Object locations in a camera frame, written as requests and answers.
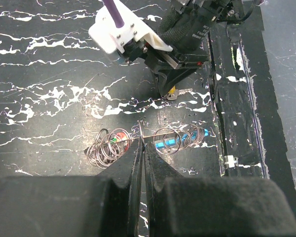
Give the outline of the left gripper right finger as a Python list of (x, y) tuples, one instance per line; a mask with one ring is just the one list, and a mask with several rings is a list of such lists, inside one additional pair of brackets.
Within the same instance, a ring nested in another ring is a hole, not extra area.
[(182, 176), (145, 148), (152, 237), (296, 237), (296, 219), (282, 190), (259, 177)]

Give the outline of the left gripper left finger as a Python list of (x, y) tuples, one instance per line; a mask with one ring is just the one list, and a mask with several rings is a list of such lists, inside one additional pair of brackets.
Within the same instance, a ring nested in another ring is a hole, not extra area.
[(95, 176), (0, 180), (0, 237), (135, 237), (143, 143)]

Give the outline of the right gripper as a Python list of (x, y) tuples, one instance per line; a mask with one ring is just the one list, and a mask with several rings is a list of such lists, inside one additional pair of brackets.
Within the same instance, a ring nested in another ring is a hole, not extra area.
[(209, 55), (202, 49), (180, 53), (175, 48), (171, 52), (154, 49), (147, 41), (130, 41), (124, 46), (124, 53), (118, 52), (119, 58), (132, 63), (138, 58), (150, 68), (156, 91), (161, 97), (179, 82), (191, 76), (209, 60)]

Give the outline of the yellow tagged key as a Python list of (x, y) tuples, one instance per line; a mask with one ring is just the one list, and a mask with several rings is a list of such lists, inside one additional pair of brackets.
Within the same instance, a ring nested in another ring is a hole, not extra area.
[(190, 93), (192, 92), (193, 89), (192, 88), (188, 88), (188, 89), (176, 89), (176, 87), (174, 86), (165, 96), (162, 96), (161, 98), (169, 100), (169, 101), (174, 101), (177, 100), (177, 98), (180, 95), (186, 94), (186, 93)]

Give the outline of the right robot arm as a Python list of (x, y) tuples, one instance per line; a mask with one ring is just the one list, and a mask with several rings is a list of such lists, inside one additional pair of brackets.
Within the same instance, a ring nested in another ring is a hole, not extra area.
[(155, 33), (169, 46), (171, 52), (154, 49), (148, 40), (124, 44), (120, 59), (130, 64), (142, 58), (154, 76), (160, 96), (176, 100), (189, 89), (177, 90), (176, 84), (196, 72), (209, 60), (201, 49), (203, 40), (217, 23), (239, 26), (259, 4), (254, 0), (247, 12), (241, 0), (173, 0)]

